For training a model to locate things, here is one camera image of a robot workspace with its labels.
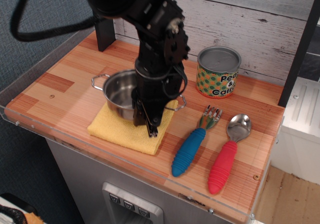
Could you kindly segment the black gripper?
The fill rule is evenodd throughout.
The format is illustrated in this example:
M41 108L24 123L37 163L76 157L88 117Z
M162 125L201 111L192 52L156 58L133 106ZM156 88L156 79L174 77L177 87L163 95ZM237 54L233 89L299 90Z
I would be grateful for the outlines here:
M188 80L182 63L163 66L162 70L151 73L141 63L134 65L136 88L132 92L133 124L147 126L150 138L158 136L166 105L176 99Z

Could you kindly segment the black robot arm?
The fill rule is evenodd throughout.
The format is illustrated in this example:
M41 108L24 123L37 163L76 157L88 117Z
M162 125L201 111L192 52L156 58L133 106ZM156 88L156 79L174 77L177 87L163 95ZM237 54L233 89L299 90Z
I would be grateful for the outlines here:
M156 137L165 106L185 90L188 79L183 60L190 47L182 9L174 0L87 0L103 19L121 18L134 25L139 53L134 64L132 93L135 126L146 125Z

